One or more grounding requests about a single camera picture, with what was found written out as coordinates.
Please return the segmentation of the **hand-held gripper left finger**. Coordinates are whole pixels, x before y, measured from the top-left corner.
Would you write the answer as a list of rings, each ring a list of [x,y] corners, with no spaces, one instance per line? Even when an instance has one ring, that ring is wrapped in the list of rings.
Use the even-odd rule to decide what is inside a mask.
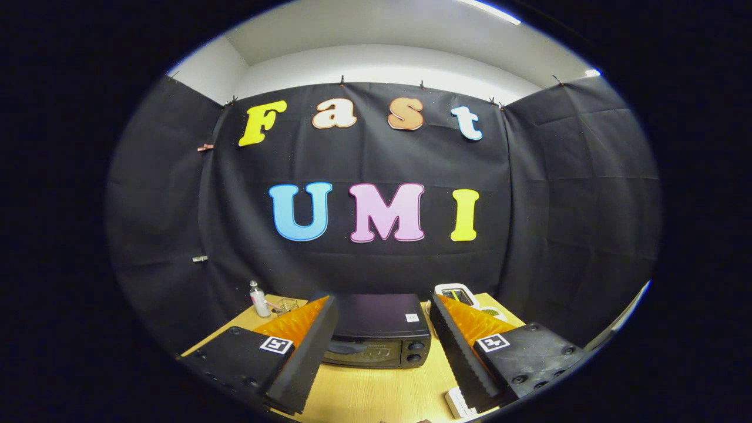
[[[337,321],[326,296],[252,330],[233,324],[180,362],[248,407],[302,413]]]

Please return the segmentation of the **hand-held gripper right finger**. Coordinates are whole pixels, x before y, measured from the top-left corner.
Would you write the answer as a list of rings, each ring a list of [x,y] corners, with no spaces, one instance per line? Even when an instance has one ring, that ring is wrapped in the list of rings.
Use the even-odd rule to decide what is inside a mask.
[[[429,316],[468,407],[504,407],[551,384],[585,352],[539,323],[520,327],[433,294]]]

